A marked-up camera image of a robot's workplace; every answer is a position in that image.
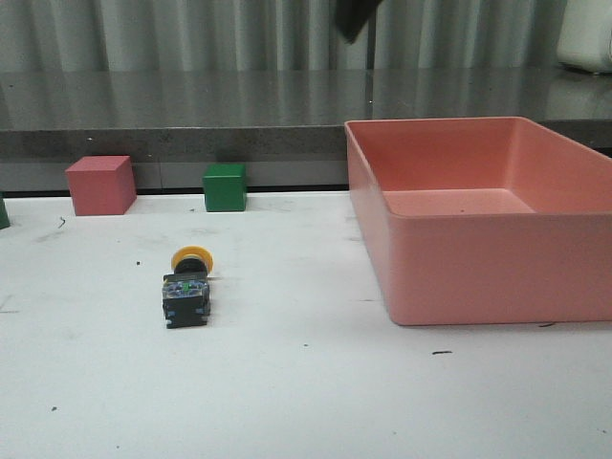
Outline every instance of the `pink box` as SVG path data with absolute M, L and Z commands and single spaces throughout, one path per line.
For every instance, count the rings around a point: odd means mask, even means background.
M 87 156 L 66 177 L 76 215 L 123 215 L 136 200 L 129 156 Z
M 612 320 L 612 160 L 522 118 L 346 123 L 402 325 Z

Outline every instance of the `white tabletop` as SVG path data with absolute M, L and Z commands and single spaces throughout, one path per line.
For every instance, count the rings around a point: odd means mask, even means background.
M 347 193 L 6 204 L 2 458 L 612 457 L 612 324 L 395 325 Z M 212 315 L 167 330 L 191 244 Z

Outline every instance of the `green cube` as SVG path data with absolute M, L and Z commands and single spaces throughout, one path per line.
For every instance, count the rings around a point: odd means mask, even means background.
M 7 214 L 7 208 L 4 205 L 4 199 L 2 193 L 0 193 L 0 230 L 8 228 L 11 225 L 9 221 L 9 215 Z
M 244 211 L 247 207 L 247 169 L 244 164 L 211 164 L 204 177 L 208 212 Z

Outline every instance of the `red block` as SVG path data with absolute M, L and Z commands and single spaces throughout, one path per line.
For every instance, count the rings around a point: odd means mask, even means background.
M 86 156 L 66 177 L 76 215 L 123 215 L 136 200 L 129 156 Z

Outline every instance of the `white appliance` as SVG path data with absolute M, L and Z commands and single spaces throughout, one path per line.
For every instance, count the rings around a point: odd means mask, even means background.
M 588 72 L 612 72 L 612 0 L 567 0 L 557 57 Z

